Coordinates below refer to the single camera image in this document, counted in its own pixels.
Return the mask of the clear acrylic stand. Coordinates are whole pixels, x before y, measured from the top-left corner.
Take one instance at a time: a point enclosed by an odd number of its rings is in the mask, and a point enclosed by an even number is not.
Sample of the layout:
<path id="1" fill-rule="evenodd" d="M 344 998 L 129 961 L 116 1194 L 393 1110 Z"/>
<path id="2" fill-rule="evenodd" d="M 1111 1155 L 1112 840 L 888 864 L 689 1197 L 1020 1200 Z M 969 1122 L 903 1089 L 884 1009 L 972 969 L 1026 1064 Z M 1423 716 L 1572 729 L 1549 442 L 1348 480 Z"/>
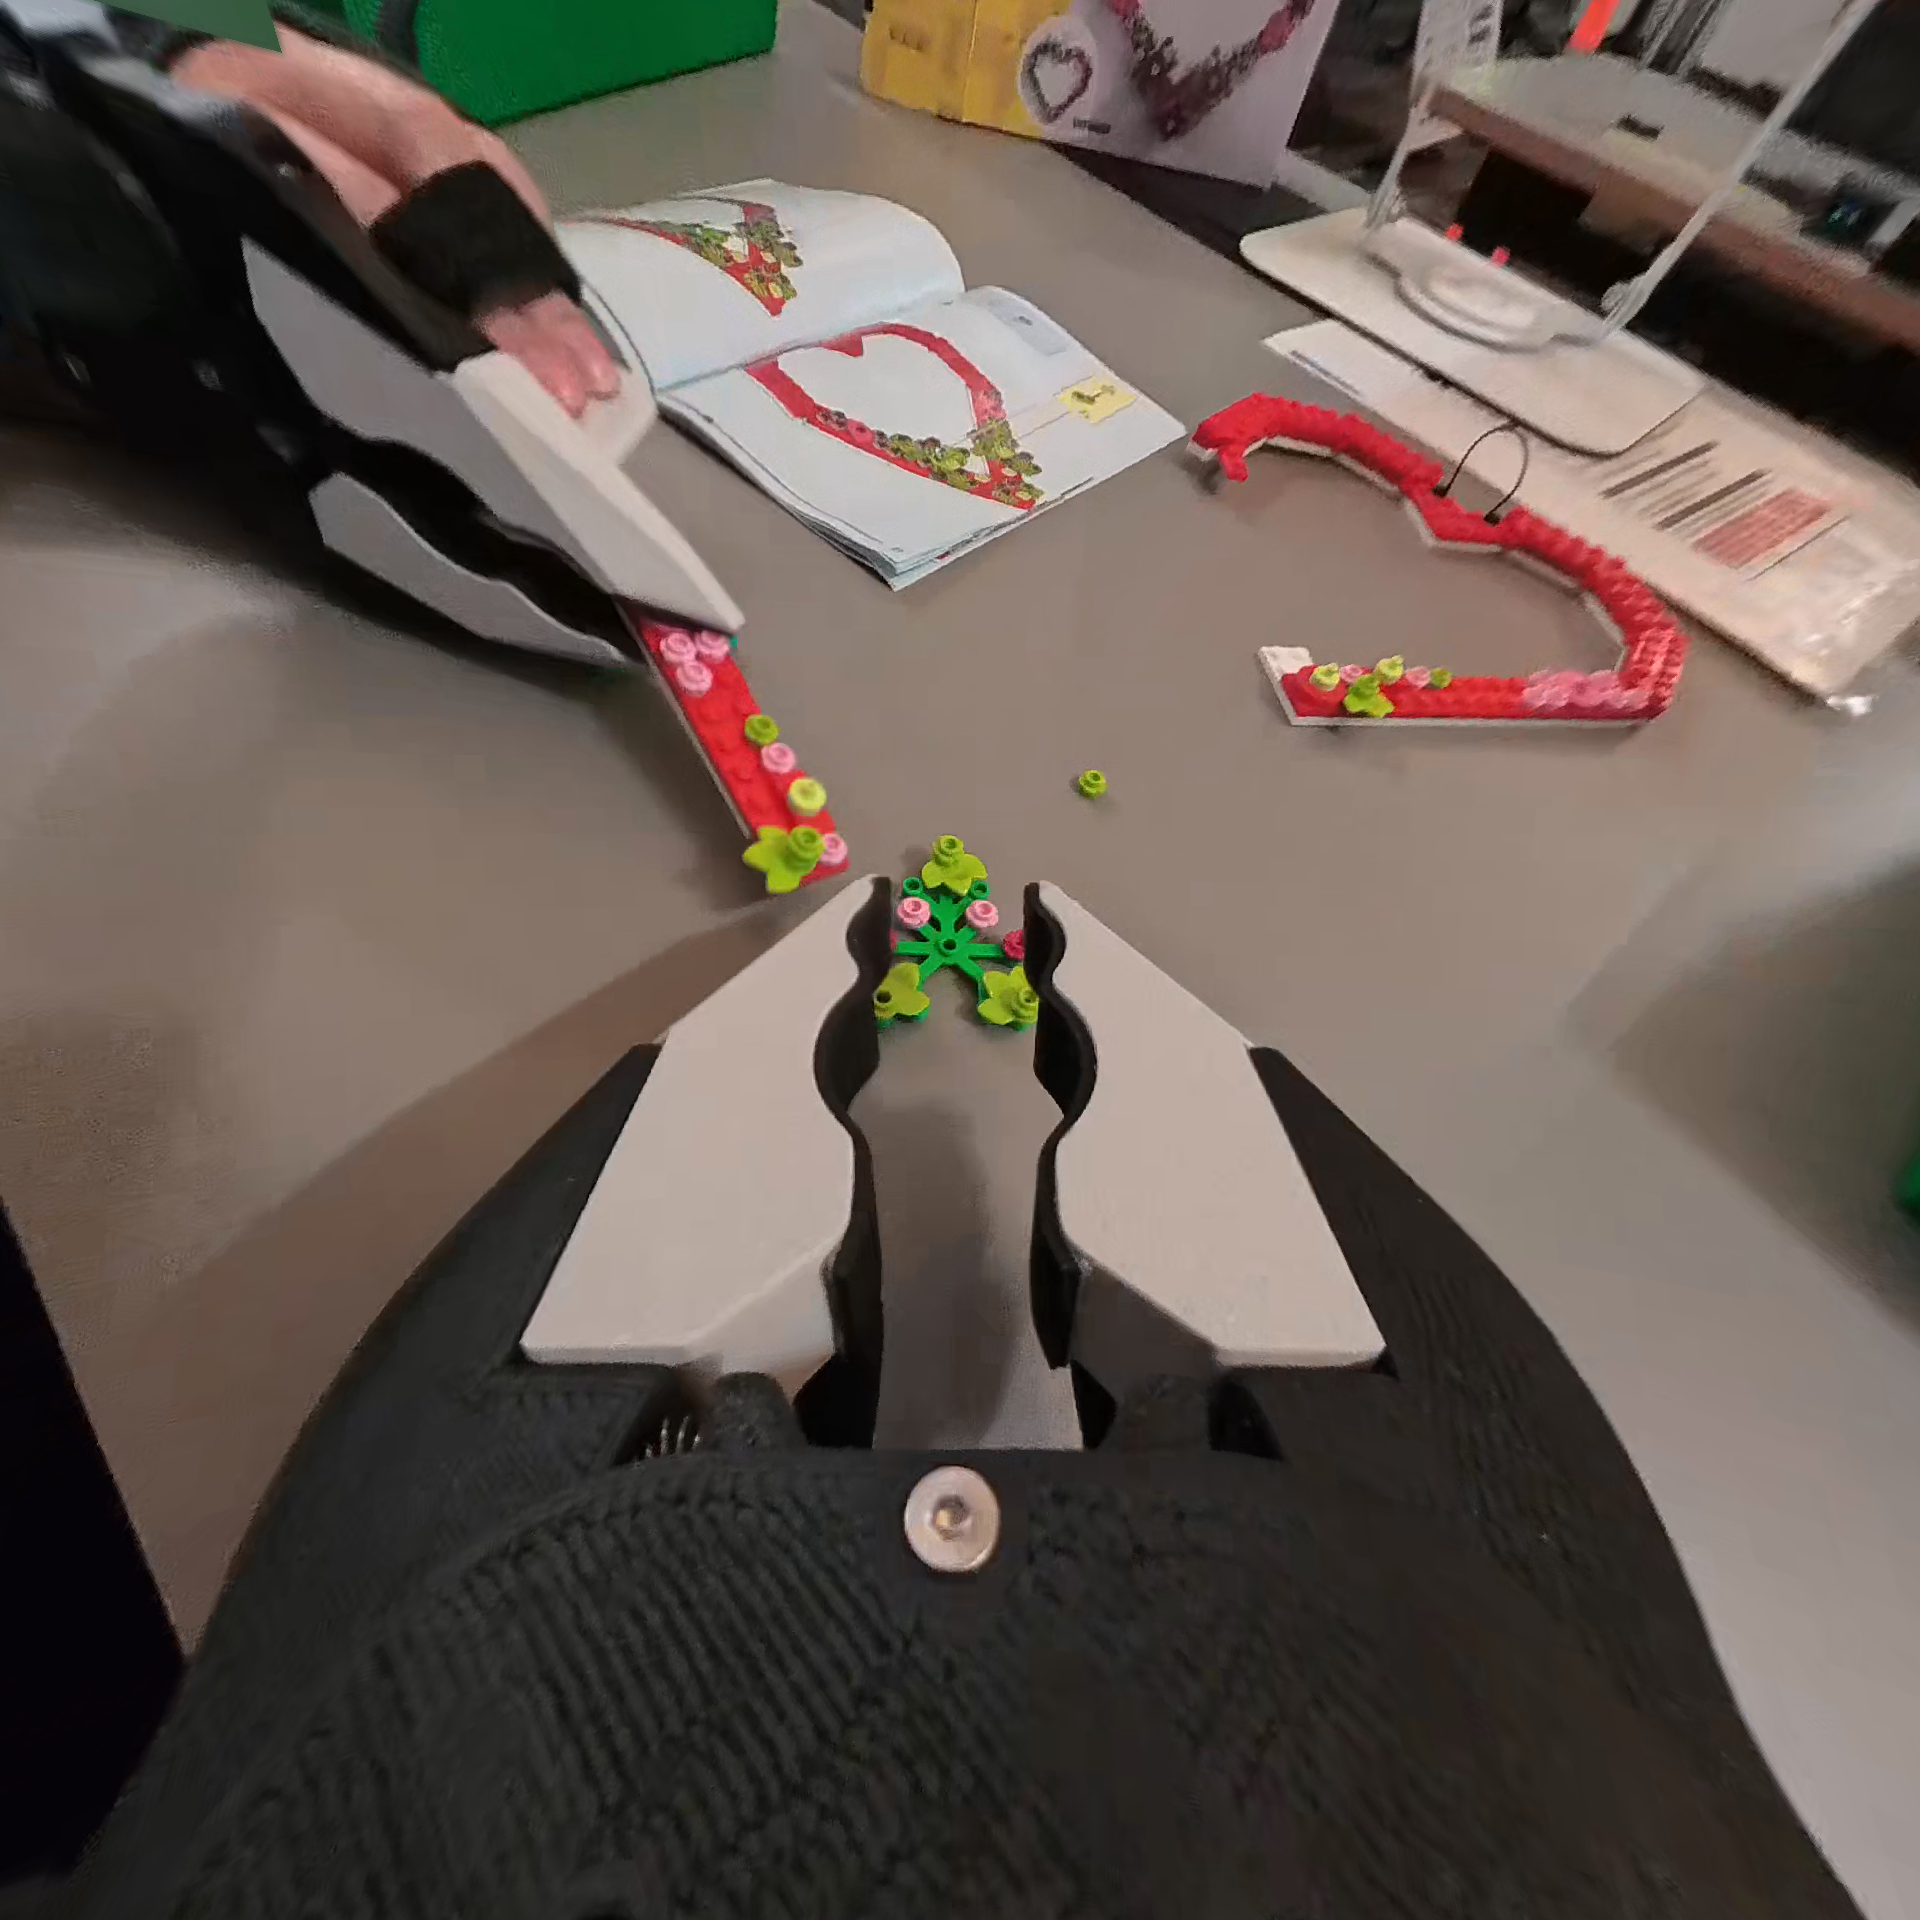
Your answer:
<path id="1" fill-rule="evenodd" d="M 1489 4 L 1423 4 L 1409 69 L 1407 122 L 1366 202 L 1359 250 L 1394 275 L 1404 302 L 1431 325 L 1486 349 L 1597 347 L 1623 336 L 1688 252 L 1708 250 L 1750 280 L 1810 300 L 1832 286 L 1834 245 L 1786 222 L 1786 202 L 1750 188 L 1782 163 L 1794 189 L 1837 186 L 1848 171 L 1790 133 L 1808 96 L 1885 4 L 1826 4 L 1813 58 L 1765 112 L 1725 102 L 1702 69 L 1656 66 L 1687 4 L 1641 4 L 1647 40 L 1632 58 L 1585 46 L 1557 58 L 1497 60 Z M 1618 213 L 1660 246 L 1615 270 L 1585 304 L 1416 224 L 1401 195 L 1407 158 L 1433 140 L 1469 138 L 1482 155 L 1565 189 L 1588 211 Z"/>

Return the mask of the yellow white lego box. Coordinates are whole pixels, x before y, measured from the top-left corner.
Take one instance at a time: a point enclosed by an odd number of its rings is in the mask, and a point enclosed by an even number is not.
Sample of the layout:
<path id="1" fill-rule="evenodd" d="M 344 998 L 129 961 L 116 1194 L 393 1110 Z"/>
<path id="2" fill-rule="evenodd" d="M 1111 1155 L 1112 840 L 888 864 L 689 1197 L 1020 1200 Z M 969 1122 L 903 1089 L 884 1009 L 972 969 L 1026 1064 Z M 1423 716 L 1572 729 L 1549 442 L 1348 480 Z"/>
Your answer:
<path id="1" fill-rule="evenodd" d="M 876 2 L 861 88 L 944 122 L 1271 186 L 1340 2 Z"/>

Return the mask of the white board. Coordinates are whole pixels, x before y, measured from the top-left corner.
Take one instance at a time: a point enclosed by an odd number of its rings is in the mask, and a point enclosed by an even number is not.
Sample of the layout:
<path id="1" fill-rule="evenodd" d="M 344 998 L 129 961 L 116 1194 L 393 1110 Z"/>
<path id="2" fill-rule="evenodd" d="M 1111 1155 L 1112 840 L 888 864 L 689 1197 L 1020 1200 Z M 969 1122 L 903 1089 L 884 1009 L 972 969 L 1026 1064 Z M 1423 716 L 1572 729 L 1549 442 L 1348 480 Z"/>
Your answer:
<path id="1" fill-rule="evenodd" d="M 1702 390 L 1680 358 L 1404 214 L 1322 213 L 1244 236 L 1238 257 L 1370 346 L 1568 453 L 1626 453 Z"/>

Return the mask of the red lego heart frame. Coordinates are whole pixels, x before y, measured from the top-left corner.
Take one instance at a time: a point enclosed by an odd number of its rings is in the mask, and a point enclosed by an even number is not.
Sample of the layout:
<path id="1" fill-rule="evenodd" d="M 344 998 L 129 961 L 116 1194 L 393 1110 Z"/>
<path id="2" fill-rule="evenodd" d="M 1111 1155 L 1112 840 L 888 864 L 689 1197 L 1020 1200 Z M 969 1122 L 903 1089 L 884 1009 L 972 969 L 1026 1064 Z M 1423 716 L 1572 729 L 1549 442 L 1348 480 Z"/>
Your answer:
<path id="1" fill-rule="evenodd" d="M 1519 506 L 1514 491 L 1501 496 L 1489 510 L 1469 510 L 1455 496 L 1463 465 L 1446 468 L 1373 422 L 1280 396 L 1247 396 L 1205 419 L 1192 430 L 1190 450 L 1217 477 L 1231 482 L 1246 477 L 1247 465 L 1258 450 L 1311 458 L 1345 468 L 1397 498 L 1414 532 L 1431 549 L 1525 566 L 1565 590 L 1615 648 L 1615 659 L 1594 670 L 1620 668 L 1629 682 L 1669 688 L 1672 705 L 1688 656 L 1688 637 L 1666 602 L 1618 556 Z M 1405 666 L 1437 666 L 1398 659 Z"/>

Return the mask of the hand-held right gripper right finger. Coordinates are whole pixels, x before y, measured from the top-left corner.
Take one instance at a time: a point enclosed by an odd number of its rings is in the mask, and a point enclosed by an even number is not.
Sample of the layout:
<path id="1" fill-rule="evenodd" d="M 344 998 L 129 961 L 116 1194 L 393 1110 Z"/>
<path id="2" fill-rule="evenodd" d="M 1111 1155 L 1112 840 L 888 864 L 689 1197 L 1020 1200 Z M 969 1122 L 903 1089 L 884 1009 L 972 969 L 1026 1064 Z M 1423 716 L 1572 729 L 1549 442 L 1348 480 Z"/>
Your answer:
<path id="1" fill-rule="evenodd" d="M 1024 886 L 1033 1067 L 1055 1109 L 1028 1302 L 1094 1449 L 1138 1387 L 1370 1369 L 1384 1334 L 1261 1049 L 1062 886 Z"/>

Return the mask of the red lego strip with flowers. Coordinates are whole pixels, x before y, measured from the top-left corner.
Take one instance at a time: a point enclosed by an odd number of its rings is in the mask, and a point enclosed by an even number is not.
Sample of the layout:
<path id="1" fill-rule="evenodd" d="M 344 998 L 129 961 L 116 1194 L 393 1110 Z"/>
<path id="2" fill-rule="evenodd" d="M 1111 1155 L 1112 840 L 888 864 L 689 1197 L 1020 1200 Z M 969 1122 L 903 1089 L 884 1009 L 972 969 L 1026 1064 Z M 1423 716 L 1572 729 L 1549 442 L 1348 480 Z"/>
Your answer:
<path id="1" fill-rule="evenodd" d="M 641 659 L 743 834 L 743 864 L 767 896 L 848 872 L 824 784 L 740 673 L 736 641 L 618 606 Z"/>

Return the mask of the lego instruction booklet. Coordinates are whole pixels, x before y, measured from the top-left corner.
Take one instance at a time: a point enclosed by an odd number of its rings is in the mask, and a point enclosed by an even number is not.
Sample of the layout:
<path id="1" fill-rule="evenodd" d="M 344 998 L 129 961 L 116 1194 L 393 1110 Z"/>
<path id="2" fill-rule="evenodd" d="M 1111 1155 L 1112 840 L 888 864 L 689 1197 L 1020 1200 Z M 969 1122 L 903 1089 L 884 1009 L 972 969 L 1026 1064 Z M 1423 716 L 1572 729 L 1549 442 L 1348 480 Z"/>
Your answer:
<path id="1" fill-rule="evenodd" d="M 557 240 L 660 417 L 892 587 L 1189 440 L 887 200 L 753 178 Z"/>

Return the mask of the green leaf lego flower cluster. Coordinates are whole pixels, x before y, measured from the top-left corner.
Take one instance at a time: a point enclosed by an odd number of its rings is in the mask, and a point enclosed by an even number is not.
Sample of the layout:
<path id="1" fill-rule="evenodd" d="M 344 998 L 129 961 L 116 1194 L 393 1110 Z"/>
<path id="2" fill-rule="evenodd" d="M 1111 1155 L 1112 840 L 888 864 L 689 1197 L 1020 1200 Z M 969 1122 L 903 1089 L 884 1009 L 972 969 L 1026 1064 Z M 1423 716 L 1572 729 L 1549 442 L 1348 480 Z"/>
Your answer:
<path id="1" fill-rule="evenodd" d="M 897 882 L 892 963 L 870 997 L 876 1027 L 919 1024 L 928 986 L 952 977 L 972 989 L 975 1017 L 1005 1033 L 1039 1019 L 1039 995 L 1024 972 L 1024 929 L 1000 914 L 985 860 L 950 833 Z"/>

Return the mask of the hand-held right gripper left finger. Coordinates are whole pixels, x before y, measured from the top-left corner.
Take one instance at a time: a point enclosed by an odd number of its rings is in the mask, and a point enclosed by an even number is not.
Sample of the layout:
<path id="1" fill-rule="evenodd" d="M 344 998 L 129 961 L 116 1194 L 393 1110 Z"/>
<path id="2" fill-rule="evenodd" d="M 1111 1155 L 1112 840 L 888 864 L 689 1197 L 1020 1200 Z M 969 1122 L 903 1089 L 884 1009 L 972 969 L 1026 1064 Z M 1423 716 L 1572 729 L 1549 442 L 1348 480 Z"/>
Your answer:
<path id="1" fill-rule="evenodd" d="M 894 886 L 848 880 L 653 1044 L 518 1349 L 767 1376 L 824 1448 L 873 1442 L 881 1368 L 873 1152 Z"/>

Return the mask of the person's left hand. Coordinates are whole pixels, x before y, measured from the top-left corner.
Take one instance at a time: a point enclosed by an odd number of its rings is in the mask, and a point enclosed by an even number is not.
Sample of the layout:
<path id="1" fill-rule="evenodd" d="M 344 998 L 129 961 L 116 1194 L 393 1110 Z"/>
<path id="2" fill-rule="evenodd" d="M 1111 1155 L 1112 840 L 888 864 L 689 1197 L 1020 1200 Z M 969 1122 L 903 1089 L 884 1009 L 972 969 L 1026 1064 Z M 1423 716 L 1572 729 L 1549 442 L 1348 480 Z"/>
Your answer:
<path id="1" fill-rule="evenodd" d="M 388 66 L 279 26 L 279 51 L 209 40 L 168 61 L 176 82 L 260 109 L 372 227 L 428 181 L 464 165 L 498 176 L 529 217 L 552 230 L 550 205 L 494 133 Z M 582 308 L 562 291 L 498 298 L 477 331 L 520 362 L 550 398 L 581 417 L 621 396 L 623 376 Z"/>

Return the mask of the green plastic bin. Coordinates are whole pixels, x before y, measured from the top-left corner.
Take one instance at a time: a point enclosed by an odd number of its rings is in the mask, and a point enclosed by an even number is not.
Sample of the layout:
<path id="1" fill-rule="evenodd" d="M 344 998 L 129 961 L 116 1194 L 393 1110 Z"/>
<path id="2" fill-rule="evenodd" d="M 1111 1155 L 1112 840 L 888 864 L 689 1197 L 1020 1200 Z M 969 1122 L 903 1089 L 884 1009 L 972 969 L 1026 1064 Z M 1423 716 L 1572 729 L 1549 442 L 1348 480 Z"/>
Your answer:
<path id="1" fill-rule="evenodd" d="M 109 10 L 144 51 L 294 28 L 378 58 L 486 129 L 766 54 L 776 2 L 301 2 Z"/>

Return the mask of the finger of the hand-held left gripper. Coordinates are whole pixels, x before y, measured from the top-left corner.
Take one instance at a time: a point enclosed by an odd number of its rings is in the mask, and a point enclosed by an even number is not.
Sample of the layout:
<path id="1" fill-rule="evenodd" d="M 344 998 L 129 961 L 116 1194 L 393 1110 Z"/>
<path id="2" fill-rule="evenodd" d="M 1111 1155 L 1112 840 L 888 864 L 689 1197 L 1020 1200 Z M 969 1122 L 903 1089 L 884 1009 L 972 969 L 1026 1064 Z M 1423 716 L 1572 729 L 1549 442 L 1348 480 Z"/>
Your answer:
<path id="1" fill-rule="evenodd" d="M 738 630 L 734 595 L 621 467 L 655 419 L 644 376 L 576 419 L 504 353 L 428 365 L 254 240 L 245 273 L 266 341 L 342 436 L 309 496 L 344 473 L 442 556 L 552 612 L 609 609 L 623 627 L 630 606 Z"/>
<path id="2" fill-rule="evenodd" d="M 609 609 L 552 612 L 527 590 L 476 571 L 428 541 L 369 486 L 333 473 L 309 507 L 325 549 L 477 641 L 597 668 L 632 666 L 632 637 Z"/>

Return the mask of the background desk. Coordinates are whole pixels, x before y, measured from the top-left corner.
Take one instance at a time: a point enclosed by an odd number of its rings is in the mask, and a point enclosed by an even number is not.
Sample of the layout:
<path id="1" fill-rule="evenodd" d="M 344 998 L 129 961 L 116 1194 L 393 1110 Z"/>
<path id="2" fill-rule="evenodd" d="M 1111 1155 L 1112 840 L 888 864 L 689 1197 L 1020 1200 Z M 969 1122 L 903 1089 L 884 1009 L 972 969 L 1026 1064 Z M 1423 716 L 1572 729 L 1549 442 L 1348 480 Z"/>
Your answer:
<path id="1" fill-rule="evenodd" d="M 1916 4 L 1620 4 L 1436 93 L 1660 262 L 1702 257 L 1916 353 Z"/>

